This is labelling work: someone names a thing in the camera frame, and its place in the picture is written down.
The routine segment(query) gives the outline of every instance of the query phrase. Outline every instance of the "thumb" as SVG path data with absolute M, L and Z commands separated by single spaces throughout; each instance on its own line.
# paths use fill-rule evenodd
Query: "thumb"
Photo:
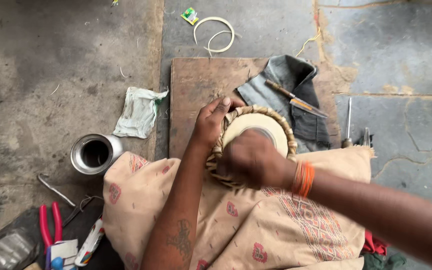
M 224 116 L 229 112 L 231 105 L 231 99 L 229 97 L 225 97 L 219 102 L 219 104 L 214 109 L 213 113 L 211 114 L 211 118 L 213 118 L 216 121 L 223 120 Z

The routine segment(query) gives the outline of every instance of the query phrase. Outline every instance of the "gray cloth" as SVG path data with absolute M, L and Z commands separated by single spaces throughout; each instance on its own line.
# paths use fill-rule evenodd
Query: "gray cloth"
M 269 79 L 282 85 L 296 97 L 319 108 L 312 81 L 316 74 L 316 67 L 302 59 L 290 55 L 273 56 L 261 73 L 236 90 L 248 105 L 257 104 L 272 108 L 288 121 L 295 138 L 302 146 L 299 150 L 303 151 L 298 153 L 327 150 L 330 143 L 325 120 L 290 105 L 289 97 L 266 85 L 266 80 Z

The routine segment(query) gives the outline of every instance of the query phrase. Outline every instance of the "pliers handle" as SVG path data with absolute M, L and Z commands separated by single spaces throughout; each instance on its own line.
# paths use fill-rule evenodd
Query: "pliers handle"
M 54 218 L 54 241 L 51 238 L 50 230 L 48 229 L 46 205 L 39 206 L 39 229 L 44 242 L 44 254 L 46 254 L 46 250 L 49 246 L 63 239 L 63 221 L 61 219 L 61 212 L 58 202 L 53 202 L 51 204 L 51 209 L 53 211 Z

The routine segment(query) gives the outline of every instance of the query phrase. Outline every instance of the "small packet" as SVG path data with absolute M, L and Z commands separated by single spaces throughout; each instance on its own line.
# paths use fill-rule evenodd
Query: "small packet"
M 196 11 L 193 8 L 189 8 L 186 11 L 184 11 L 183 14 L 181 14 L 181 17 L 183 17 L 183 19 L 185 19 L 192 26 L 194 26 L 195 22 L 199 20 L 199 18 L 196 17 L 196 15 L 197 15 Z

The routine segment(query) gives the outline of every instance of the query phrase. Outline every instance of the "bangle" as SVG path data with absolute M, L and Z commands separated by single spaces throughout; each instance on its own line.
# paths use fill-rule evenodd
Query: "bangle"
M 315 179 L 315 169 L 309 161 L 300 161 L 297 163 L 296 173 L 291 183 L 291 199 L 296 193 L 300 197 L 308 197 L 313 180 Z

